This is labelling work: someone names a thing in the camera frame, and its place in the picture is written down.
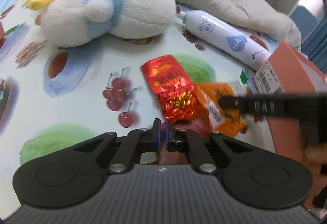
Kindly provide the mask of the person's right hand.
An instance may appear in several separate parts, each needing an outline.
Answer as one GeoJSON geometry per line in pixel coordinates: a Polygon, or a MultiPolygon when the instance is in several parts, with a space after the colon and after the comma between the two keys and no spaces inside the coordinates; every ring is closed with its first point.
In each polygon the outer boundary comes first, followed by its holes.
{"type": "Polygon", "coordinates": [[[322,166],[326,165],[326,143],[307,146],[306,141],[300,138],[300,163],[311,173],[313,185],[305,202],[307,209],[314,208],[314,198],[326,187],[326,175],[322,173],[322,166]]]}

